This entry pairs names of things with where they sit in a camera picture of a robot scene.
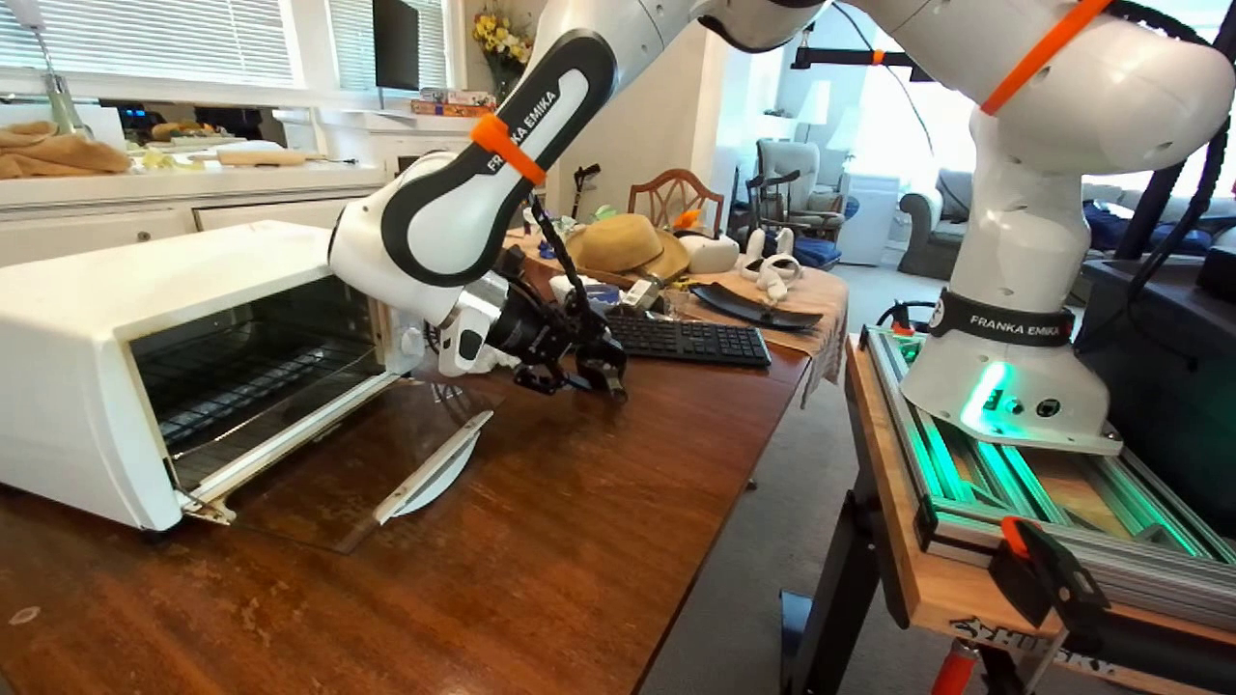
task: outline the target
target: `wooden table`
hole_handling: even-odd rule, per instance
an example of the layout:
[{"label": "wooden table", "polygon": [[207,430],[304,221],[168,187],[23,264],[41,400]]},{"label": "wooden table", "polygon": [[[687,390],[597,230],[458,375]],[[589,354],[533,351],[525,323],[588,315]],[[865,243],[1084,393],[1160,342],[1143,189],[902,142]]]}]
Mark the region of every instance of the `wooden table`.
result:
[{"label": "wooden table", "polygon": [[336,546],[416,462],[392,386],[233,506],[143,537],[0,492],[0,690],[632,690],[808,359],[629,364],[499,414],[426,514]]},{"label": "wooden table", "polygon": [[[909,474],[871,354],[857,341],[844,349],[844,398],[860,468],[844,510],[839,514],[839,534],[819,575],[813,606],[808,606],[811,618],[799,634],[803,646],[788,647],[783,690],[839,690],[878,583],[886,583],[888,613],[902,629],[925,629],[965,646],[1010,654],[1055,642],[1061,622],[1048,618],[1043,627],[1032,627],[989,580],[989,569],[924,553],[918,492]],[[1204,642],[1210,654],[1236,654],[1236,634],[1188,627],[1134,606],[1111,606],[1111,613],[1167,629],[1167,655],[1156,654],[1160,665],[1180,655],[1196,642]],[[1143,671],[1138,662],[1098,662],[1094,654],[1061,647],[1055,665],[1129,682],[1134,690],[1196,690],[1188,682]]]}]

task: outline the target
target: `green light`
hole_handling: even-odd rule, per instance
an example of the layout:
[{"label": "green light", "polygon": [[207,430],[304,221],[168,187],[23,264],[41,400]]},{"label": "green light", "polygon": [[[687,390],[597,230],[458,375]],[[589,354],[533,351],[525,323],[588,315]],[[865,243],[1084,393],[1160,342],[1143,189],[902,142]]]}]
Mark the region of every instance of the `green light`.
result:
[{"label": "green light", "polygon": [[994,359],[969,400],[963,407],[963,426],[978,432],[1017,436],[1021,432],[1021,369],[1003,359]]},{"label": "green light", "polygon": [[924,439],[925,439],[925,468],[931,468],[936,488],[943,488],[943,493],[952,501],[972,501],[972,492],[963,479],[952,449],[943,439],[943,432],[924,430]]}]

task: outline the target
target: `wooden countertop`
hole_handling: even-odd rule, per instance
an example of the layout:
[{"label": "wooden countertop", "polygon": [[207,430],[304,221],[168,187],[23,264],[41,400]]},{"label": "wooden countertop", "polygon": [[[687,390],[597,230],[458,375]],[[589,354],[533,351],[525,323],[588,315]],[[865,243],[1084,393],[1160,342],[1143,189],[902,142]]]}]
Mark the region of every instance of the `wooden countertop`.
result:
[{"label": "wooden countertop", "polygon": [[351,553],[416,461],[419,386],[249,483],[229,529],[0,492],[0,690],[632,690],[803,369],[629,364],[627,400],[479,377],[483,454]]}]

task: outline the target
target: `chair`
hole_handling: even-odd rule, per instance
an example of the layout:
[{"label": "chair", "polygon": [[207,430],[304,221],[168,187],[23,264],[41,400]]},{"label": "chair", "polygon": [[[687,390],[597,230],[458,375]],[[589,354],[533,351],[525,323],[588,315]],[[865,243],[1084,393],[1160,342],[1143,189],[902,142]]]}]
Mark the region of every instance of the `chair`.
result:
[{"label": "chair", "polygon": [[943,221],[943,193],[936,187],[898,193],[898,212],[911,221],[911,241],[896,270],[949,278],[965,241],[965,221]]},{"label": "chair", "polygon": [[659,169],[651,181],[629,187],[627,212],[646,212],[658,226],[700,208],[700,230],[722,241],[726,198],[705,189],[692,169]]},{"label": "chair", "polygon": [[745,181],[753,224],[793,226],[811,241],[839,241],[848,205],[833,187],[813,178],[813,142],[755,139],[755,178]]}]

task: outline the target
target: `cable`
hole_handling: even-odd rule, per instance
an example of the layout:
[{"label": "cable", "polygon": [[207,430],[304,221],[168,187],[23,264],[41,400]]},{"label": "cable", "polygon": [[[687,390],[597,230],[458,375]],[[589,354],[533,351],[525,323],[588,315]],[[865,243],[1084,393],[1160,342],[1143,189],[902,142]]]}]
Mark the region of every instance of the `cable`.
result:
[{"label": "cable", "polygon": [[[867,36],[857,27],[857,18],[848,15],[848,5],[833,5],[833,10],[848,23],[848,31],[857,36],[857,41],[860,41],[865,50],[878,50],[878,45],[867,41]],[[936,162],[938,152],[936,152],[936,135],[931,135],[931,129],[925,129],[925,117],[924,117],[918,102],[915,102],[911,89],[896,78],[892,66],[886,66],[886,71],[888,71],[888,78],[896,82],[902,103],[911,108],[911,117],[915,117],[915,122],[918,122],[918,130],[924,130],[925,154],[931,154],[931,162]],[[969,221],[969,205],[963,199],[963,193],[952,193],[952,189],[946,187],[946,178],[936,178],[936,189],[946,193],[949,205]]]},{"label": "cable", "polygon": [[892,320],[892,329],[898,331],[931,331],[931,320],[911,320],[911,309],[931,309],[936,313],[936,300],[892,300],[878,323]]},{"label": "cable", "polygon": [[574,259],[571,259],[565,237],[555,230],[555,224],[549,221],[549,212],[543,212],[543,205],[539,205],[539,189],[529,193],[529,212],[533,212],[539,237],[549,241],[555,264],[565,265],[571,288],[579,293],[583,309],[589,309],[589,304],[588,304],[583,278],[579,278],[579,270],[574,270]]},{"label": "cable", "polygon": [[[1156,9],[1143,9],[1143,5],[1133,5],[1133,0],[1111,0],[1107,15],[1117,18],[1129,18],[1134,27],[1146,27],[1146,31],[1161,31],[1167,37],[1180,37],[1180,41],[1193,41],[1193,45],[1210,45],[1188,23],[1174,18],[1174,15],[1161,15]],[[1202,169],[1202,181],[1188,198],[1188,208],[1187,215],[1179,221],[1179,226],[1167,237],[1167,243],[1160,243],[1143,270],[1134,275],[1134,288],[1161,265],[1161,259],[1188,237],[1188,226],[1204,215],[1210,208],[1210,198],[1216,189],[1216,178],[1220,178],[1220,166],[1223,166],[1223,139],[1229,135],[1229,122],[1204,142],[1204,169]],[[1119,254],[1138,254],[1143,252],[1143,241],[1151,241],[1160,215],[1161,215],[1161,205],[1179,181],[1187,162],[1179,166],[1167,166],[1151,178],[1151,187],[1143,189],[1143,199],[1122,230],[1122,243],[1119,243]]]},{"label": "cable", "polygon": [[[1129,18],[1129,23],[1138,23],[1138,27],[1156,27],[1169,37],[1180,37],[1180,41],[1196,41],[1196,45],[1210,45],[1193,27],[1187,27],[1180,18],[1174,15],[1161,15],[1156,9],[1143,9],[1143,5],[1133,5],[1133,0],[1111,0],[1107,5],[1107,15],[1117,18]],[[1223,154],[1229,154],[1229,130],[1233,130],[1233,118],[1220,122],[1220,130],[1204,142],[1204,162],[1202,162],[1202,178],[1196,178],[1196,189],[1180,212],[1180,221],[1167,230],[1167,241],[1133,270],[1129,278],[1129,288],[1122,288],[1122,300],[1111,309],[1107,320],[1094,323],[1088,331],[1079,337],[1079,349],[1080,342],[1094,342],[1099,337],[1107,337],[1117,323],[1133,320],[1134,315],[1134,299],[1146,288],[1146,281],[1161,270],[1161,264],[1179,252],[1179,243],[1193,230],[1193,224],[1204,215],[1210,199],[1213,199],[1213,189],[1220,181],[1220,169],[1223,169]]]}]

